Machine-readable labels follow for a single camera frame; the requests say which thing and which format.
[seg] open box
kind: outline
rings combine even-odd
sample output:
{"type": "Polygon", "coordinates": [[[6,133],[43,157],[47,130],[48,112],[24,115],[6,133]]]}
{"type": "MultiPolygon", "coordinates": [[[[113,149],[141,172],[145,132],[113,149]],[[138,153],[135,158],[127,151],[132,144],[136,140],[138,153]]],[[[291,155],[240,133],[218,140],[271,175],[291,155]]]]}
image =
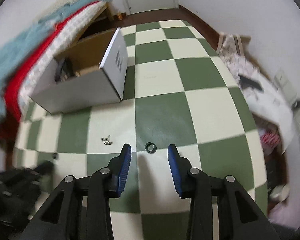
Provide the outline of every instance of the open box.
{"type": "Polygon", "coordinates": [[[31,98],[51,114],[120,102],[127,62],[126,44],[120,28],[89,36],[51,60],[31,98]],[[58,61],[65,57],[71,60],[74,72],[89,70],[81,76],[56,83],[58,61]]]}

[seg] black ring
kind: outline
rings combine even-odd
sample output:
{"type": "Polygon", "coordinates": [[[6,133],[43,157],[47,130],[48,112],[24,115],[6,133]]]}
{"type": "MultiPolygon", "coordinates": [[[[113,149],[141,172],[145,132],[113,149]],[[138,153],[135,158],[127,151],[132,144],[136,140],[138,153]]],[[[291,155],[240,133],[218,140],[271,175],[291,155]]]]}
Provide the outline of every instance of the black ring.
{"type": "Polygon", "coordinates": [[[155,153],[155,151],[157,150],[157,146],[152,142],[148,142],[145,145],[145,149],[146,149],[147,153],[155,153]],[[153,150],[152,151],[149,151],[149,146],[150,145],[153,145],[153,150]]]}

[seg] black robotic equipment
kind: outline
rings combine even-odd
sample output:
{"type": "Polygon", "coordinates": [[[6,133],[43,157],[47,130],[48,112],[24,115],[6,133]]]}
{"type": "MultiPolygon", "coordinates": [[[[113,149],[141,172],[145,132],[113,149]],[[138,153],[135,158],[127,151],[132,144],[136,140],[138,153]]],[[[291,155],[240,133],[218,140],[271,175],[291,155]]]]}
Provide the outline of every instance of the black robotic equipment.
{"type": "MultiPolygon", "coordinates": [[[[76,179],[67,176],[43,203],[19,240],[76,240],[82,228],[82,197],[88,196],[87,240],[113,240],[109,198],[119,198],[124,190],[131,160],[131,147],[124,144],[108,167],[92,176],[76,179]]],[[[168,148],[168,160],[176,192],[191,198],[187,240],[212,240],[212,196],[218,199],[220,240],[279,240],[273,227],[233,177],[210,177],[180,157],[174,144],[168,148]]]]}

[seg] green square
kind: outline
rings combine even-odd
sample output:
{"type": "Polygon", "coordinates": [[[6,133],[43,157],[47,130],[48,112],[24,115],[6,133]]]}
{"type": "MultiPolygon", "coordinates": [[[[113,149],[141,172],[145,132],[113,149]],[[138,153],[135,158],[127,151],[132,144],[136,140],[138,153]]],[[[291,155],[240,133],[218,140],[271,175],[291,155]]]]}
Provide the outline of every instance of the green square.
{"type": "Polygon", "coordinates": [[[144,151],[147,142],[155,143],[158,149],[171,143],[197,143],[184,92],[136,98],[135,109],[137,151],[144,151]]]}
{"type": "Polygon", "coordinates": [[[163,31],[167,39],[195,38],[188,27],[164,28],[163,31]]]}
{"type": "Polygon", "coordinates": [[[184,240],[189,212],[173,214],[141,214],[144,240],[184,240]]]}
{"type": "Polygon", "coordinates": [[[127,67],[126,79],[124,81],[123,100],[134,98],[134,73],[135,66],[127,67]]]}
{"type": "Polygon", "coordinates": [[[126,47],[136,44],[136,34],[135,33],[128,34],[123,37],[124,37],[124,41],[126,42],[126,47]]]}
{"type": "Polygon", "coordinates": [[[37,147],[37,139],[40,128],[41,120],[35,121],[31,124],[29,129],[29,137],[28,137],[28,150],[35,150],[37,147]]]}
{"type": "Polygon", "coordinates": [[[184,89],[225,87],[218,69],[208,57],[176,59],[184,89]]]}
{"type": "Polygon", "coordinates": [[[248,132],[255,129],[256,123],[254,122],[252,113],[249,110],[241,90],[237,87],[228,88],[228,90],[231,94],[235,107],[237,108],[244,131],[248,132]]]}
{"type": "Polygon", "coordinates": [[[29,104],[28,109],[27,109],[27,113],[26,113],[26,116],[25,116],[25,121],[30,120],[30,117],[31,117],[33,109],[34,109],[34,105],[35,105],[34,101],[32,101],[29,104]]]}
{"type": "MultiPolygon", "coordinates": [[[[45,152],[38,152],[38,159],[37,165],[43,163],[44,161],[54,162],[53,153],[45,153],[45,152]]],[[[53,191],[53,175],[44,175],[40,179],[40,187],[41,191],[51,193],[53,191]]]]}
{"type": "Polygon", "coordinates": [[[173,59],[167,40],[136,45],[136,64],[173,59]]]}
{"type": "Polygon", "coordinates": [[[234,176],[244,187],[254,187],[253,168],[245,135],[198,144],[202,171],[209,176],[234,176]]]}
{"type": "Polygon", "coordinates": [[[205,51],[208,53],[208,55],[210,57],[212,57],[212,56],[218,56],[218,54],[211,47],[211,45],[207,42],[206,39],[198,39],[198,41],[201,43],[202,47],[204,47],[205,51]]]}
{"type": "Polygon", "coordinates": [[[187,21],[182,21],[185,25],[187,26],[192,26],[190,23],[188,23],[187,21]]]}
{"type": "Polygon", "coordinates": [[[153,29],[160,29],[161,26],[158,22],[153,23],[144,23],[144,24],[137,24],[136,30],[137,32],[153,30],[153,29]]]}
{"type": "Polygon", "coordinates": [[[16,168],[21,168],[22,167],[22,159],[23,159],[23,150],[14,148],[14,153],[17,157],[16,157],[16,168]]]}
{"type": "Polygon", "coordinates": [[[85,153],[91,108],[62,116],[58,152],[85,153]]]}
{"type": "MultiPolygon", "coordinates": [[[[87,154],[87,172],[91,176],[94,172],[107,167],[113,157],[119,153],[111,154],[87,154]]],[[[140,201],[138,190],[137,154],[132,153],[131,162],[124,191],[120,198],[109,198],[110,210],[115,212],[140,213],[140,201]]]]}
{"type": "Polygon", "coordinates": [[[267,183],[255,188],[256,203],[265,216],[268,216],[268,186],[267,183]]]}

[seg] wooden bed leg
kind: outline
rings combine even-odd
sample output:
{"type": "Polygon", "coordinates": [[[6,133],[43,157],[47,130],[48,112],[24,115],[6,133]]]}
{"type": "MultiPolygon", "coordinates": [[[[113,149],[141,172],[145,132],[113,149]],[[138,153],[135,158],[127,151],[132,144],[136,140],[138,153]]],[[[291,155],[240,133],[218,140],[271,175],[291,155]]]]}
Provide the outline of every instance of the wooden bed leg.
{"type": "Polygon", "coordinates": [[[106,13],[107,13],[107,17],[109,19],[110,22],[112,22],[114,20],[114,17],[111,13],[111,10],[110,10],[110,7],[109,7],[109,4],[107,3],[107,8],[106,8],[106,13]]]}

